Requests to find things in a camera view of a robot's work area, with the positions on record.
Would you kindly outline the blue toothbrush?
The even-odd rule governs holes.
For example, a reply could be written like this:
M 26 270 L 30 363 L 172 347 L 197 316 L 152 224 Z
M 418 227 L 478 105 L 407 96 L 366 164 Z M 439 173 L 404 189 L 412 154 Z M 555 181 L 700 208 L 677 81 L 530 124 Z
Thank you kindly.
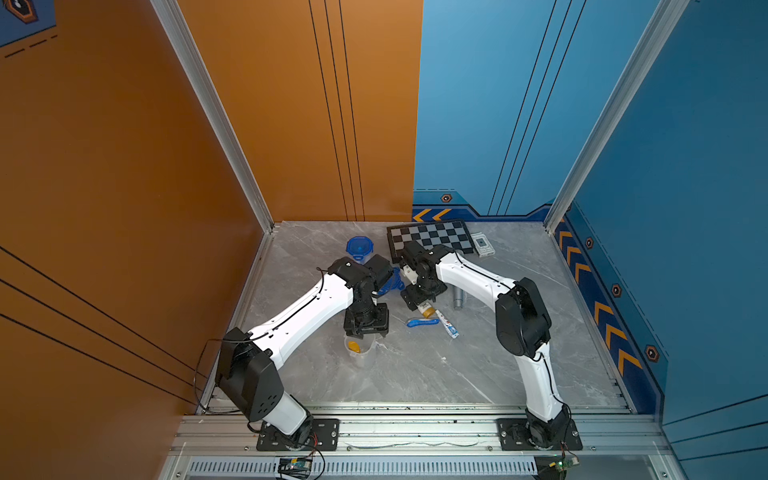
M 414 318 L 414 319 L 408 320 L 406 323 L 406 326 L 408 328 L 416 328 L 420 326 L 437 325 L 439 323 L 440 323 L 440 320 L 437 318 Z

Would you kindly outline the toothpaste tube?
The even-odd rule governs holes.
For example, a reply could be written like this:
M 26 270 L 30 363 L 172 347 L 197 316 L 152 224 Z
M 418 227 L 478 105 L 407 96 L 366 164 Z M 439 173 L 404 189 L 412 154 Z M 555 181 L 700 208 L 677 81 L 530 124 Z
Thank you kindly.
M 441 324 L 447 331 L 448 335 L 452 339 L 456 339 L 459 336 L 459 332 L 456 327 L 447 319 L 447 317 L 440 311 L 435 311 L 435 316 L 440 320 Z

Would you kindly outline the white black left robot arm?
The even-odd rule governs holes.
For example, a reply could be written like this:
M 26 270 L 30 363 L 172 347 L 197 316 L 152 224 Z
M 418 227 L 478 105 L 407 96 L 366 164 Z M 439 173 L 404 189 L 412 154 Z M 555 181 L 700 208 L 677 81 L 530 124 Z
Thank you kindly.
M 386 336 L 389 310 L 378 301 L 378 292 L 392 275 L 392 265 L 378 254 L 364 264 L 349 257 L 334 261 L 321 272 L 316 285 L 272 319 L 248 331 L 233 328 L 226 333 L 214 376 L 216 386 L 248 421 L 266 422 L 294 448 L 308 445 L 313 417 L 285 392 L 279 370 L 305 340 L 340 312 L 346 336 L 360 340 Z

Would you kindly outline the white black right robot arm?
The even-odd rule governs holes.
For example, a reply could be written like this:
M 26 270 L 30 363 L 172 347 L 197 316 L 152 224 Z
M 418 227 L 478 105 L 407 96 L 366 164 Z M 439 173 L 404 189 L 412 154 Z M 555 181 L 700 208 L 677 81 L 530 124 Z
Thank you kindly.
M 409 309 L 434 301 L 454 286 L 491 308 L 496 337 L 516 360 L 526 395 L 525 439 L 542 450 L 567 448 L 576 432 L 570 406 L 562 400 L 550 358 L 551 316 L 535 282 L 494 274 L 445 245 L 430 249 L 404 244 L 401 268 L 411 284 L 401 293 Z

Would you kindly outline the black white checkerboard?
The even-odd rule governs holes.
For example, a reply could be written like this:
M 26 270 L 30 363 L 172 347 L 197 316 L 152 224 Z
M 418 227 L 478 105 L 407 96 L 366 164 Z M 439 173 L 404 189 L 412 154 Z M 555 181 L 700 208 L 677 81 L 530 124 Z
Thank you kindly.
M 463 220 L 410 223 L 387 227 L 390 257 L 399 263 L 406 242 L 413 241 L 425 249 L 445 245 L 463 254 L 476 253 L 471 233 Z

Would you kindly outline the silver microphone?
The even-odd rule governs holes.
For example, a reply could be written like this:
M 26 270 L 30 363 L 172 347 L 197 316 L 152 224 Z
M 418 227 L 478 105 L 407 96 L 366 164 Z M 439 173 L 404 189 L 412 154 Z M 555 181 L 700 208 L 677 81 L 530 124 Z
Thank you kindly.
M 452 292 L 453 292 L 453 308 L 455 310 L 462 310 L 466 302 L 466 292 L 457 286 L 452 287 Z

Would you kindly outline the small white card box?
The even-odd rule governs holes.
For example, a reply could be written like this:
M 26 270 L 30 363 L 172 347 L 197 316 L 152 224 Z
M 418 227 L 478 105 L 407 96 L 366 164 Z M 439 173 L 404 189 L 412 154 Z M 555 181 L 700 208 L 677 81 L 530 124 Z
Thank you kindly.
M 475 245 L 475 249 L 479 257 L 488 257 L 495 254 L 495 249 L 491 245 L 488 237 L 481 232 L 473 232 L 471 239 Z

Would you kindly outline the green circuit board left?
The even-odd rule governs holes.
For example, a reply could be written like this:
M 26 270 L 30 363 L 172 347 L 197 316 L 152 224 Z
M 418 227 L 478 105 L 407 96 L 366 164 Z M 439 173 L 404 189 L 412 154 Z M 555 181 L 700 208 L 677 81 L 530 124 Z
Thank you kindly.
M 308 480 L 313 471 L 313 459 L 310 457 L 281 457 L 278 459 L 276 476 L 278 479 Z

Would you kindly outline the circuit board right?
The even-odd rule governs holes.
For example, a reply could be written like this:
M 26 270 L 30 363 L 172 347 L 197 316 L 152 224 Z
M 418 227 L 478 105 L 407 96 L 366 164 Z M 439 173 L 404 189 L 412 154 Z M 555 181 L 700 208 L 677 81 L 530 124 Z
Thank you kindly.
M 580 465 L 577 456 L 564 458 L 535 457 L 537 472 L 533 475 L 535 480 L 565 480 L 570 470 Z

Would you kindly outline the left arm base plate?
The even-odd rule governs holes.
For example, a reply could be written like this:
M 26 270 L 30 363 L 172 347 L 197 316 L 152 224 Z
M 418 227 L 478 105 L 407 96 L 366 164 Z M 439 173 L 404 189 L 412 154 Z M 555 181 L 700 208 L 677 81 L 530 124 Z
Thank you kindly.
M 335 451 L 338 445 L 340 421 L 334 418 L 309 417 L 291 435 L 271 424 L 264 424 L 258 435 L 256 449 L 262 452 Z

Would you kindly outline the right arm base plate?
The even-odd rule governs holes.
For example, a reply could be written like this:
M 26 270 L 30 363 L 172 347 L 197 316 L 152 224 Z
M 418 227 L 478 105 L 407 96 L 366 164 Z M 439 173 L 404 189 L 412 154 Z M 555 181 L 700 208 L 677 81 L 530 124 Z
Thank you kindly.
M 528 418 L 501 418 L 496 421 L 504 451 L 579 452 L 583 449 L 580 433 L 573 420 L 560 416 L 550 422 Z

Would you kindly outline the aluminium front rail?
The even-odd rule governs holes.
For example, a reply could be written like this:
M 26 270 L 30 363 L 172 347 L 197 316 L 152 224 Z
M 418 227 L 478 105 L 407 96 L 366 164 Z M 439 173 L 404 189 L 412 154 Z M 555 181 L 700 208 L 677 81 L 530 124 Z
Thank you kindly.
M 310 408 L 317 419 L 337 419 L 338 454 L 497 455 L 502 418 L 524 419 L 519 406 L 490 404 L 387 404 L 327 402 Z M 672 448 L 650 415 L 620 408 L 572 410 L 583 448 L 580 457 L 669 455 Z M 172 456 L 255 454 L 257 435 L 234 414 L 182 418 Z

